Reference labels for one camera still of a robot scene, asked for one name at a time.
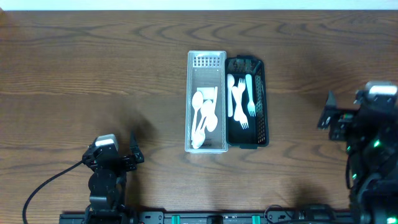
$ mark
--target white background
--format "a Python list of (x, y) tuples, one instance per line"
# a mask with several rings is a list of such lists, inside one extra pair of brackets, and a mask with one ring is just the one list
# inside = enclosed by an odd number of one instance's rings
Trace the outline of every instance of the white background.
[(4, 10), (398, 9), (398, 0), (0, 0), (0, 7)]

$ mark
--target wood grain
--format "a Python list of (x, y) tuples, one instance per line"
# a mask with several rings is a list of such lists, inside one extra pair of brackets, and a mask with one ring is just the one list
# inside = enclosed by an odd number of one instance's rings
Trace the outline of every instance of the wood grain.
[[(0, 223), (21, 223), (29, 194), (98, 135), (122, 149), (135, 130), (146, 157), (130, 205), (264, 210), (348, 207), (344, 144), (316, 128), (328, 90), (341, 106), (369, 80), (398, 82), (393, 11), (86, 11), (0, 15)], [(266, 63), (271, 143), (222, 155), (184, 151), (189, 50)], [(42, 189), (30, 223), (88, 205), (83, 166)]]

